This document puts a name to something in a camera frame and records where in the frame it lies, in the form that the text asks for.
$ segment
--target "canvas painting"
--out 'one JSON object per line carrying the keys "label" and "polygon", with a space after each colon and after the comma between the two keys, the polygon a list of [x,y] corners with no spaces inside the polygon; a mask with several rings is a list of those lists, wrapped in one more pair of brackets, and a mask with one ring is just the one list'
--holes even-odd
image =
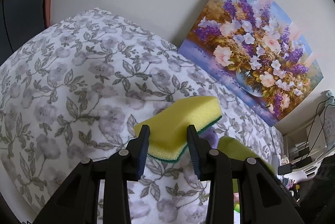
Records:
{"label": "canvas painting", "polygon": [[273,0],[209,0],[179,53],[270,126],[323,78],[302,30]]}

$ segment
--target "cable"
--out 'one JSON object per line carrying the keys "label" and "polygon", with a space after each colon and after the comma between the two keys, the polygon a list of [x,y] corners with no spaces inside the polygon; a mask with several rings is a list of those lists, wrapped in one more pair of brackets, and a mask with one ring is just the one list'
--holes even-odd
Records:
{"label": "cable", "polygon": [[15,51],[13,50],[13,46],[10,42],[9,35],[8,35],[8,29],[7,29],[6,17],[5,17],[5,6],[4,6],[3,0],[2,0],[2,14],[3,14],[3,22],[4,22],[4,25],[5,25],[5,31],[6,31],[8,43],[9,43],[10,49],[12,50],[12,53],[14,53]]}
{"label": "cable", "polygon": [[327,101],[328,101],[328,99],[327,99],[327,100],[324,100],[324,101],[322,101],[322,102],[320,102],[320,103],[318,104],[318,106],[316,107],[316,110],[315,110],[315,115],[314,115],[314,119],[313,119],[313,122],[312,122],[312,124],[311,124],[311,127],[310,127],[310,129],[309,129],[309,132],[308,132],[308,136],[307,136],[307,140],[306,140],[306,143],[305,143],[305,147],[304,147],[304,149],[305,149],[305,148],[306,148],[306,146],[307,146],[308,138],[309,138],[309,135],[310,135],[310,133],[311,133],[311,129],[312,129],[312,127],[313,127],[313,124],[314,124],[314,121],[315,121],[316,115],[317,115],[317,113],[318,113],[318,108],[319,108],[320,104],[327,102]]}
{"label": "cable", "polygon": [[319,108],[319,106],[322,104],[322,103],[325,103],[325,102],[327,102],[328,101],[328,99],[330,99],[330,98],[335,98],[334,96],[330,96],[329,98],[327,98],[327,100],[324,100],[324,101],[322,101],[322,102],[320,102],[319,104],[318,104],[318,106],[316,107],[316,110],[315,110],[315,115],[314,115],[314,118],[313,118],[313,121],[312,121],[312,123],[311,123],[311,127],[309,128],[309,132],[308,132],[308,135],[307,135],[307,140],[306,140],[306,143],[305,143],[305,147],[304,147],[304,149],[306,148],[306,146],[307,146],[307,142],[308,142],[308,138],[309,138],[309,135],[311,134],[311,130],[312,130],[312,127],[313,127],[313,124],[314,124],[314,121],[315,121],[315,118],[316,118],[316,116],[317,116],[317,113],[318,113],[318,108]]}
{"label": "cable", "polygon": [[308,152],[306,158],[308,157],[308,155],[309,155],[310,152],[312,151],[312,149],[313,149],[314,145],[316,144],[316,141],[318,140],[318,138],[319,138],[319,136],[320,136],[320,134],[321,134],[321,131],[322,131],[324,125],[325,125],[325,122],[326,122],[325,115],[326,115],[326,110],[327,110],[328,106],[335,106],[335,105],[328,104],[328,105],[326,106],[326,108],[325,108],[325,110],[324,110],[324,113],[323,113],[323,124],[322,124],[321,130],[320,130],[320,132],[319,132],[319,134],[318,134],[318,137],[316,137],[315,142],[314,142],[312,148],[309,150],[309,152]]}

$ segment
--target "yellow sponge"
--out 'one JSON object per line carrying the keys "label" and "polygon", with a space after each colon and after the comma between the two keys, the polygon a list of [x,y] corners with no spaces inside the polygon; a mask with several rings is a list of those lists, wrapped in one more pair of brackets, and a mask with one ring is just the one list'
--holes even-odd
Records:
{"label": "yellow sponge", "polygon": [[135,125],[134,131],[138,136],[142,125],[148,125],[148,154],[166,162],[177,162],[187,145],[188,125],[194,125],[200,134],[221,117],[221,108],[216,97],[188,97],[177,100],[161,113]]}
{"label": "yellow sponge", "polygon": [[[238,140],[229,137],[223,136],[219,140],[217,149],[222,153],[226,154],[229,158],[244,161],[245,159],[252,157],[258,158],[259,156],[254,153],[252,150],[241,144]],[[264,161],[266,166],[274,173],[274,169],[271,165]],[[234,193],[238,193],[237,179],[232,180]]]}

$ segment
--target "floral blanket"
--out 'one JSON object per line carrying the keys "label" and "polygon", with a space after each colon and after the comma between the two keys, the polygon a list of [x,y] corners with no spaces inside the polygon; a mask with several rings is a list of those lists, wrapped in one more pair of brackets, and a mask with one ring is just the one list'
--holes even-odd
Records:
{"label": "floral blanket", "polygon": [[[0,80],[1,161],[36,212],[82,158],[108,158],[137,122],[184,97],[219,98],[223,117],[209,135],[232,136],[267,162],[282,151],[275,128],[174,45],[108,11],[44,30],[0,67]],[[128,183],[132,223],[201,223],[208,193],[188,151],[176,164],[148,157],[141,180]]]}

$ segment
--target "screw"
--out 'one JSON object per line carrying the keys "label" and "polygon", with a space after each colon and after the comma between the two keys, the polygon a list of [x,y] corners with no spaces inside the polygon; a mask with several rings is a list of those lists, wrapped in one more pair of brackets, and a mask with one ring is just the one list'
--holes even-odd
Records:
{"label": "screw", "polygon": [[127,156],[128,154],[129,154],[129,151],[126,150],[126,149],[121,149],[121,150],[119,151],[119,155],[120,155],[120,156]]}
{"label": "screw", "polygon": [[86,164],[89,164],[90,161],[91,161],[91,159],[90,159],[89,157],[84,157],[84,158],[81,159],[80,162],[81,162],[83,165],[86,165]]}
{"label": "screw", "polygon": [[211,149],[209,151],[209,154],[212,155],[212,156],[217,156],[217,155],[219,155],[219,151],[217,149]]}
{"label": "screw", "polygon": [[254,158],[247,158],[248,164],[256,164],[256,160]]}

